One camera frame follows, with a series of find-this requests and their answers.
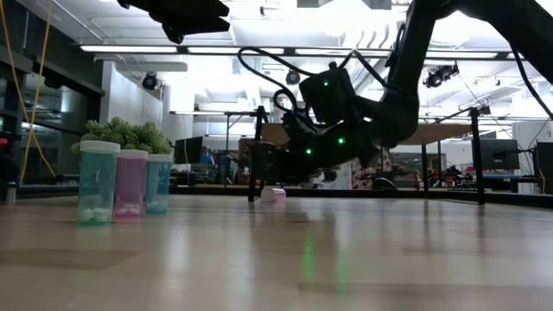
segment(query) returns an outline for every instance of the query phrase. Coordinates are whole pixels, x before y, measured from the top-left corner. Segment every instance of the yellow cable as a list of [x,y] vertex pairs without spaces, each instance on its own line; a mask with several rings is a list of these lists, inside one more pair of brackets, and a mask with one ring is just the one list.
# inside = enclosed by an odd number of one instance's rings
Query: yellow cable
[[[27,139],[27,147],[25,148],[25,158],[23,160],[23,168],[21,172],[21,180],[23,181],[25,178],[25,173],[27,170],[27,161],[29,160],[29,148],[31,146],[31,135],[35,134],[35,117],[36,117],[36,106],[38,105],[39,97],[41,96],[41,83],[40,80],[42,78],[42,73],[44,71],[44,62],[46,61],[46,51],[48,47],[48,39],[50,34],[50,20],[52,18],[52,8],[54,7],[54,0],[50,0],[50,4],[48,5],[48,18],[46,20],[46,33],[44,34],[44,43],[42,44],[42,57],[41,57],[41,66],[38,71],[38,78],[39,82],[36,84],[36,95],[35,95],[35,103],[33,104],[33,113],[31,116],[31,123],[29,125],[30,135]],[[50,172],[53,173],[53,176],[55,176],[54,171],[52,170],[52,167],[50,167],[50,164],[47,162],[48,168],[50,169]]]
[[[25,120],[27,121],[27,123],[30,124],[29,115],[27,114],[27,109],[25,109],[25,101],[23,99],[23,95],[21,93],[21,88],[19,86],[19,80],[17,79],[16,66],[15,66],[13,54],[11,53],[10,33],[8,31],[8,23],[6,22],[6,16],[5,16],[4,9],[3,9],[3,0],[0,0],[0,15],[2,16],[3,32],[4,32],[4,36],[6,37],[6,47],[8,48],[8,55],[10,57],[10,64],[11,64],[11,73],[14,77],[14,82],[16,84],[17,96],[19,97],[19,103],[22,107],[23,116],[25,117]],[[50,170],[50,174],[52,174],[52,176],[55,177],[55,172],[52,170],[52,167],[50,166],[50,163],[48,163],[48,160],[46,159],[46,157],[42,153],[41,145],[38,143],[38,140],[36,139],[35,133],[33,131],[31,131],[30,134],[29,134],[29,139],[31,137],[33,137],[33,139],[35,140],[36,148],[38,149],[38,152],[41,156],[41,159],[48,166],[48,169]]]
[[545,176],[543,176],[541,169],[539,169],[539,174],[542,176],[542,179],[543,179],[542,194],[545,194]]

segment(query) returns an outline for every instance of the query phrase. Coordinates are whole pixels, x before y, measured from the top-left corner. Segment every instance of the container lid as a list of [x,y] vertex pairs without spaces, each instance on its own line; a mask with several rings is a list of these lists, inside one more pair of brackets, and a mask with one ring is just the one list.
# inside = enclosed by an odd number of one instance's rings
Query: container lid
[[111,152],[118,154],[121,151],[121,145],[118,143],[100,141],[84,141],[80,142],[80,151]]
[[129,159],[144,159],[148,160],[148,152],[141,150],[129,150],[123,149],[119,154],[119,157],[129,158]]
[[148,161],[152,162],[172,162],[173,156],[171,155],[149,155]]

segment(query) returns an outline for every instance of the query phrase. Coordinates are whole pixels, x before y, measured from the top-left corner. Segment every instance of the green plant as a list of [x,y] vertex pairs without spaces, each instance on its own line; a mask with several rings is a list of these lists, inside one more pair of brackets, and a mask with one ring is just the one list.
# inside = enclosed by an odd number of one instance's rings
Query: green plant
[[[156,128],[153,122],[144,125],[130,125],[120,117],[113,118],[109,123],[100,125],[89,120],[85,125],[86,134],[80,139],[83,141],[103,141],[118,143],[121,149],[147,151],[150,154],[168,155],[171,146],[163,133]],[[80,152],[80,143],[71,147],[75,154]]]

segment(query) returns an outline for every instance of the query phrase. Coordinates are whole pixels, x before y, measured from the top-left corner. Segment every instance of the computer monitor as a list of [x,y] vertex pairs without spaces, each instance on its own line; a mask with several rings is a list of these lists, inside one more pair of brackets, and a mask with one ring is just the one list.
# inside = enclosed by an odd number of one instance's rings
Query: computer monitor
[[514,139],[480,139],[482,169],[520,169],[518,142]]
[[203,140],[203,136],[177,140],[175,142],[175,164],[200,163]]

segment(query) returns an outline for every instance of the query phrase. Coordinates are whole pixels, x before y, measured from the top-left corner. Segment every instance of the teal container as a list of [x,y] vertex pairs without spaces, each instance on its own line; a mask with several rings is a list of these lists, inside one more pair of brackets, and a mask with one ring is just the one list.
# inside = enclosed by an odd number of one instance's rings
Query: teal container
[[117,143],[80,143],[79,225],[111,223],[120,150]]
[[146,166],[146,213],[166,213],[169,210],[171,155],[149,155]]

